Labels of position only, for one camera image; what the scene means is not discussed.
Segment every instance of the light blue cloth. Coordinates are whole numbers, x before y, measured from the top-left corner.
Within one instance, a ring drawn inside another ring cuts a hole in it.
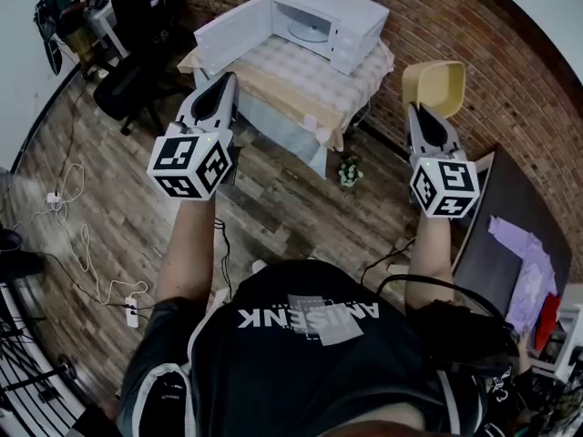
[[[499,217],[490,219],[488,231],[500,244],[522,259],[522,267],[506,315],[506,321],[514,325],[522,335],[532,331],[547,295],[557,295],[555,271],[540,239],[532,233]]]

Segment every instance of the white cube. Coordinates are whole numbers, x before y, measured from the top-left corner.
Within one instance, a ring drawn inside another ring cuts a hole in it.
[[[419,158],[410,183],[428,217],[460,219],[480,197],[474,162]]]
[[[233,133],[164,136],[156,139],[148,175],[170,198],[209,200],[229,172]]]

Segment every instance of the yellow plastic container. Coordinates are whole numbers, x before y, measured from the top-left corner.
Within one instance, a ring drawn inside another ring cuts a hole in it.
[[[413,102],[450,117],[464,103],[465,67],[461,62],[434,61],[408,66],[403,72],[403,107]]]

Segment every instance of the microwave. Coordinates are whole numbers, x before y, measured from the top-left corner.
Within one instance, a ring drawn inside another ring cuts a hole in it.
[[[389,15],[371,0],[250,0],[195,31],[202,66],[216,75],[271,35],[350,75],[376,45]]]

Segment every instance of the open microwave door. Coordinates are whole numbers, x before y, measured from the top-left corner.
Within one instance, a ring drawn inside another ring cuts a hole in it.
[[[271,0],[250,0],[194,33],[202,67],[216,75],[271,35]]]

